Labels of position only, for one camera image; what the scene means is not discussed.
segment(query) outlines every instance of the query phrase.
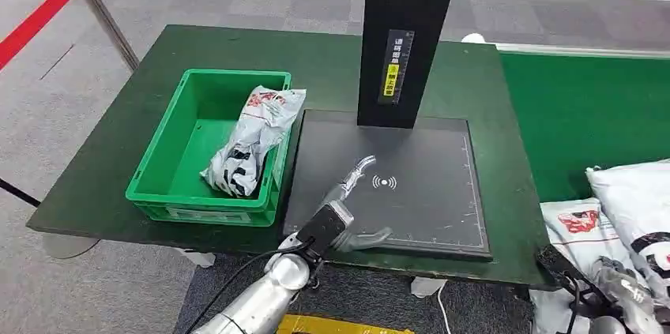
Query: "black cable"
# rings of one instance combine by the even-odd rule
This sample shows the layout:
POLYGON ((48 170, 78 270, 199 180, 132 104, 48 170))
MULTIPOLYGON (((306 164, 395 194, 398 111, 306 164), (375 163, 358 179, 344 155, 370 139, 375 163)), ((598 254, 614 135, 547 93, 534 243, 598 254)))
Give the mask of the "black cable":
POLYGON ((311 245, 311 243, 312 243, 312 241, 307 241, 307 242, 305 242, 305 243, 303 243, 303 244, 301 244, 301 245, 297 245, 297 246, 293 246, 293 247, 288 247, 287 249, 277 249, 277 250, 272 250, 272 251, 268 251, 267 253, 262 253, 262 254, 260 254, 260 255, 255 256, 255 257, 252 257, 251 260, 249 260, 247 263, 243 264, 242 267, 237 268, 237 271, 235 271, 235 273, 233 273, 232 276, 229 277, 228 280, 226 280, 226 282, 224 283, 224 285, 221 286, 221 289, 216 293, 216 295, 214 296, 214 298, 212 298, 212 301, 210 301, 209 304, 207 304, 207 306, 205 307, 205 310, 203 310, 202 313, 200 313, 200 315, 198 315, 198 318, 196 318, 195 321, 193 321, 193 323, 190 324, 189 328, 185 331, 185 333, 186 333, 186 334, 189 334, 191 331, 193 331, 193 329, 195 328, 195 325, 197 325, 198 322, 205 316, 205 314, 209 311, 209 308, 211 308, 212 305, 214 305, 214 302, 216 302, 216 301, 219 299, 219 297, 221 296, 221 294, 224 293, 224 291, 225 291, 226 288, 230 285, 230 283, 231 283, 231 282, 232 282, 232 281, 233 281, 233 280, 234 280, 234 279, 235 279, 235 278, 236 278, 242 271, 244 271, 245 268, 249 267, 249 266, 252 265, 255 261, 257 261, 257 260, 259 260, 259 259, 262 259, 263 257, 269 257, 269 256, 274 255, 274 254, 276 254, 276 253, 295 253, 295 252, 297 252, 297 251, 304 250, 304 249, 306 249, 309 245, 311 245))
POLYGON ((577 319, 577 309, 578 309, 578 305, 579 305, 579 297, 580 297, 581 291, 579 290, 579 284, 577 284, 577 280, 575 280, 574 277, 572 277, 569 274, 566 274, 565 277, 567 279, 569 279, 570 282, 572 282, 572 284, 574 285, 574 292, 573 292, 574 293, 574 306, 572 308, 572 314, 570 315, 570 322, 568 322, 568 324, 567 324, 567 331, 565 332, 565 334, 571 334, 572 333, 572 328, 574 326, 574 320, 577 319))

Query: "wireless symbol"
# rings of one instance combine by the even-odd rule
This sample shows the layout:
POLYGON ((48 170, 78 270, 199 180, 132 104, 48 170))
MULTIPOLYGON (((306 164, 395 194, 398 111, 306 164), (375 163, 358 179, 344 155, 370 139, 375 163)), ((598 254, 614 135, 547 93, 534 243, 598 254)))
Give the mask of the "wireless symbol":
POLYGON ((394 176, 391 176, 390 178, 380 178, 377 175, 373 176, 372 187, 377 189, 380 186, 388 186, 392 190, 395 190, 397 186, 397 180, 394 176))

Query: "white table leg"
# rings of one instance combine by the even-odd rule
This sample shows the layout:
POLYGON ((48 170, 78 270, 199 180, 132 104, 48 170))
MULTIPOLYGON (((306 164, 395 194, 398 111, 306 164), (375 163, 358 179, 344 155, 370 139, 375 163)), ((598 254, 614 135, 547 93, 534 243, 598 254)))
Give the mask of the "white table leg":
POLYGON ((42 234, 42 247, 50 257, 70 259, 89 251, 98 243, 97 238, 73 237, 51 233, 42 234))
POLYGON ((196 253, 195 251, 178 249, 178 248, 175 248, 175 250, 179 251, 179 253, 187 257, 190 261, 194 262, 196 265, 199 265, 203 268, 213 266, 214 261, 216 260, 216 255, 214 255, 213 253, 196 253))
POLYGON ((412 281, 412 294, 418 298, 433 295, 445 282, 446 279, 415 277, 412 281))

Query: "metal stanchion pole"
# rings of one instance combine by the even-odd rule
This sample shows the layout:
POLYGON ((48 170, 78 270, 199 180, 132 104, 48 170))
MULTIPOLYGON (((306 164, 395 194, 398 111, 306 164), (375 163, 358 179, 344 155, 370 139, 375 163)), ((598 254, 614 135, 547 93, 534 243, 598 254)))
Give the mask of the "metal stanchion pole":
POLYGON ((86 2, 88 3, 88 7, 91 8, 91 11, 93 11, 93 14, 96 15, 98 22, 100 22, 105 32, 107 32, 111 42, 116 49, 119 50, 119 53, 121 53, 123 60, 126 61, 126 64, 131 70, 135 71, 140 64, 140 61, 128 44, 126 37, 121 33, 121 30, 114 21, 114 18, 112 18, 109 10, 107 10, 107 7, 103 4, 102 0, 86 0, 86 2))

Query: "plastic bag package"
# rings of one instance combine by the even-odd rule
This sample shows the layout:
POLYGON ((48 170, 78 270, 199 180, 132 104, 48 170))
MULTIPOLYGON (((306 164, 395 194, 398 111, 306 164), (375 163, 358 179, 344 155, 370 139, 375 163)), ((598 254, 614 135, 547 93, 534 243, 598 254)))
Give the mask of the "plastic bag package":
MULTIPOLYGON (((546 202, 541 204, 541 208, 549 242, 584 275, 592 275, 591 268, 601 256, 620 261, 626 268, 633 268, 626 247, 608 217, 602 213, 596 198, 546 202)), ((636 276, 644 283, 642 276, 636 276)), ((568 304, 574 296, 564 289, 530 290, 529 293, 535 306, 533 332, 565 332, 572 314, 568 304)), ((589 326, 588 318, 577 316, 572 333, 586 334, 589 326)))
POLYGON ((586 176, 654 298, 670 306, 670 160, 588 168, 586 176))
POLYGON ((228 143, 200 175, 215 190, 250 196, 258 184, 265 155, 286 137, 306 94, 304 89, 254 88, 228 143))

